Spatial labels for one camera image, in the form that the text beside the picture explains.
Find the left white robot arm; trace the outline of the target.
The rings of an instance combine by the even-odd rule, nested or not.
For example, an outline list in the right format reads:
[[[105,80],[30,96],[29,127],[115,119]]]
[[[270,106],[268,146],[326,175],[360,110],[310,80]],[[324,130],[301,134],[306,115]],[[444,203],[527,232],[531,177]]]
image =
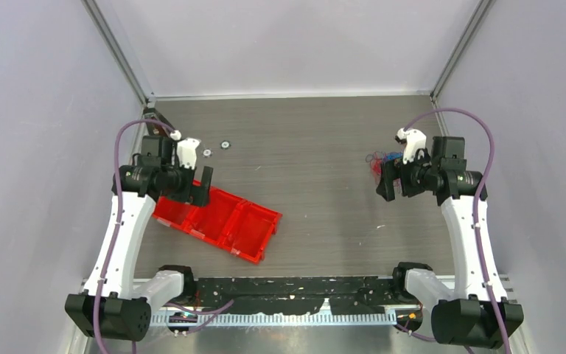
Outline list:
[[[160,198],[193,207],[209,202],[212,167],[194,181],[200,140],[177,134],[145,136],[135,164],[123,165],[112,188],[111,217],[94,269],[78,294],[69,294],[65,311],[89,337],[138,342],[152,315],[174,300],[190,304],[196,282],[189,266],[163,265],[136,287],[134,271],[144,230]]]

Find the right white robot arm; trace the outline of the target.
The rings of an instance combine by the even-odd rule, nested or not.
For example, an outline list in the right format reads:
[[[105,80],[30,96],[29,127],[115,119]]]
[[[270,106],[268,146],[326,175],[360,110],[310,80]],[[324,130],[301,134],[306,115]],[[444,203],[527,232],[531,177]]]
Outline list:
[[[432,193],[445,219],[453,252],[455,280],[448,288],[424,263],[400,262],[391,293],[400,302],[415,299],[430,312],[439,344],[499,349],[523,323],[521,305],[511,303],[500,280],[487,226],[483,174],[467,169],[462,137],[435,136],[431,149],[415,131],[398,137],[402,156],[380,164],[376,192],[386,201]]]

